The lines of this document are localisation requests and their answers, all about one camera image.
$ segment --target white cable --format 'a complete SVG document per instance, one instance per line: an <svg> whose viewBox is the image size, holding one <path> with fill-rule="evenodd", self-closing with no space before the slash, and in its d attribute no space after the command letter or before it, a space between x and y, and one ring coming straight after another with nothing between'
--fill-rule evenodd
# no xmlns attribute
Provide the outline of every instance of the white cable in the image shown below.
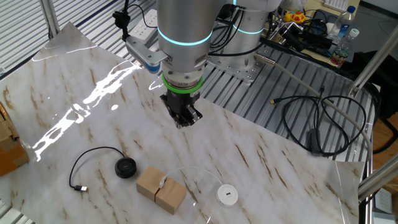
<svg viewBox="0 0 398 224"><path fill-rule="evenodd" d="M200 168L200 167L194 167L194 166L183 166L183 167L180 167L180 168L178 168L178 169L176 169L176 170L173 170L172 172L169 172L168 174L166 174L166 175L163 177L162 181L160 181L159 188L161 189L161 188L164 186L164 182L166 181L166 178L167 178L170 174L172 174L172 173L174 173L174 172L176 172L176 171L179 171L179 170L181 170L181 169L184 169L184 168L195 168L195 169L200 169L200 170L202 170L202 171L205 171L206 173L211 174L213 177L215 177L215 178L218 180L218 182L219 182L221 185L223 185L223 183L219 180L218 177L216 177L216 175L212 174L211 172L208 172L208 171L205 170L205 169L202 169L202 168Z"/></svg>
<svg viewBox="0 0 398 224"><path fill-rule="evenodd" d="M315 94L317 97L320 97L321 99L323 99L323 97L321 96L321 94L319 94L316 90L314 90L312 87L310 87L308 84L306 84L305 82L301 81L301 79L297 78L295 75L293 75L291 72L289 72L286 68L284 68L283 66L279 65L278 63L274 64L275 67L281 69L284 73L286 73L288 76L290 76L292 79L294 79L296 82L298 82L300 85L304 86L306 89L308 89L310 92L312 92L313 94ZM346 114L344 111L342 111L339 107L337 107L336 105L334 105L332 102L330 102L329 100L325 100L325 103L328 106L331 106L333 109L335 109L335 111L339 112L339 114L341 114L343 117L345 117L350 123L352 123L355 128L357 128L358 130L361 130L361 126L354 120L352 119L350 116L348 116L348 114ZM371 159L372 153L373 153L373 146L371 141L368 138L368 135L365 133L365 130L362 130L361 132L362 137L365 139L366 144L368 145L368 154L366 156L366 161Z"/></svg>

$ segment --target water bottle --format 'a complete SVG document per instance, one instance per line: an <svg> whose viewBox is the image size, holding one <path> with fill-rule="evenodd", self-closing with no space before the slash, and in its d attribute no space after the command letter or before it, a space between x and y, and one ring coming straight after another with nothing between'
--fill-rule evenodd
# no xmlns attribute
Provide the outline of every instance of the water bottle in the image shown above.
<svg viewBox="0 0 398 224"><path fill-rule="evenodd" d="M354 6L349 6L346 12L342 12L337 18L335 25L331 28L328 38L333 41L333 43L338 44L340 40L346 34L349 25L354 20Z"/></svg>
<svg viewBox="0 0 398 224"><path fill-rule="evenodd" d="M351 29L349 35L341 40L341 42L336 46L335 51L333 51L332 55L330 56L331 63L334 63L339 68L341 67L351 53L353 41L358 34L359 30Z"/></svg>

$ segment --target electrical outlet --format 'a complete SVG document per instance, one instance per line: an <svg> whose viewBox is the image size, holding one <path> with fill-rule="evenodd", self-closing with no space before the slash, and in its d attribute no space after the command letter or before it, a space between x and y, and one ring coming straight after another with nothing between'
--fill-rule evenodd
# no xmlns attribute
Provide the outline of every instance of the electrical outlet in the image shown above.
<svg viewBox="0 0 398 224"><path fill-rule="evenodd" d="M155 9L151 9L145 15L145 21L147 22L148 26L157 27L157 11ZM130 35L137 37L143 44L146 44L155 34L156 30L156 28L147 27L144 23L144 19L141 19L132 32L130 32Z"/></svg>

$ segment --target cardboard box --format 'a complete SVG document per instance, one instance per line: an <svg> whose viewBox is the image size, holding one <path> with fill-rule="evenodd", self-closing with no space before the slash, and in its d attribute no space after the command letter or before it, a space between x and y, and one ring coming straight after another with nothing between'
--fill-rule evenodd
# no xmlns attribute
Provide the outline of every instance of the cardboard box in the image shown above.
<svg viewBox="0 0 398 224"><path fill-rule="evenodd" d="M159 190L159 183L166 174L149 166L137 181L137 191L155 202L155 195Z"/></svg>
<svg viewBox="0 0 398 224"><path fill-rule="evenodd" d="M163 172L149 166L137 181L137 191L174 215L184 200L187 189L170 178L159 189L164 176Z"/></svg>
<svg viewBox="0 0 398 224"><path fill-rule="evenodd" d="M11 118L0 102L0 176L29 162Z"/></svg>
<svg viewBox="0 0 398 224"><path fill-rule="evenodd" d="M187 189L173 179L167 179L158 191L155 203L174 215L187 194Z"/></svg>

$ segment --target white marble tabletop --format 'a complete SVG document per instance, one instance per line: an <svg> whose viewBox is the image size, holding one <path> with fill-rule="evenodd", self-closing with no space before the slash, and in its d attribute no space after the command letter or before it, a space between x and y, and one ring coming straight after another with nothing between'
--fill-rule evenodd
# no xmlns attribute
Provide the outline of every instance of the white marble tabletop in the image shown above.
<svg viewBox="0 0 398 224"><path fill-rule="evenodd" d="M313 157L300 146L205 99L203 119L177 129L159 96L160 79L90 42L66 25L31 61L0 82L31 161L0 177L0 198L37 223L357 223L362 162ZM120 179L119 148L137 162ZM209 174L184 169L171 178L188 189L175 215L136 191L152 165L162 172L202 167L239 192L231 208L215 199Z"/></svg>

